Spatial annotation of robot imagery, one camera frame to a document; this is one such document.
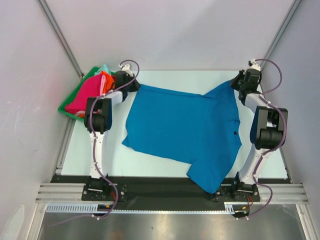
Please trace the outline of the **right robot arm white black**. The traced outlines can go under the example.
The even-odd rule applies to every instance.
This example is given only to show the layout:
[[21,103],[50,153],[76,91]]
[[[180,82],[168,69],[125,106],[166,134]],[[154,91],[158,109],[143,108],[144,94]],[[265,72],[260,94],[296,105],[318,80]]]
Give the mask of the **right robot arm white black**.
[[288,110],[279,108],[258,91],[262,73],[255,68],[240,70],[230,82],[230,87],[239,93],[241,103],[254,113],[249,155],[237,172],[230,188],[236,201],[245,201],[258,195],[258,177],[269,156],[279,149],[286,140]]

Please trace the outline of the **blue t shirt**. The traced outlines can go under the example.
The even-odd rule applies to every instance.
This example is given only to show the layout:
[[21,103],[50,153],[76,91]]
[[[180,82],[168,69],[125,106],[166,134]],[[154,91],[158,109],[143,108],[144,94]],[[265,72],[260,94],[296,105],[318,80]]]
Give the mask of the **blue t shirt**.
[[124,146],[189,164],[187,176],[210,194],[232,169],[242,145],[229,82],[203,95],[142,85],[125,127]]

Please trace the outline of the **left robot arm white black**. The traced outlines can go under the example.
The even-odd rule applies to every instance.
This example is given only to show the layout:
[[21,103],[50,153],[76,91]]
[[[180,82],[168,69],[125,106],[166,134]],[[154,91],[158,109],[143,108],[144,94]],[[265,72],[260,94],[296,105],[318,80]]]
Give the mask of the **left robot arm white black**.
[[92,163],[85,184],[85,195],[95,195],[100,200],[110,196],[112,183],[108,179],[108,168],[104,166],[108,131],[112,127],[112,108],[127,98],[128,93],[136,92],[140,83],[136,75],[129,69],[121,69],[115,73],[115,80],[107,90],[101,90],[96,97],[89,97],[86,102],[84,126],[90,135]]

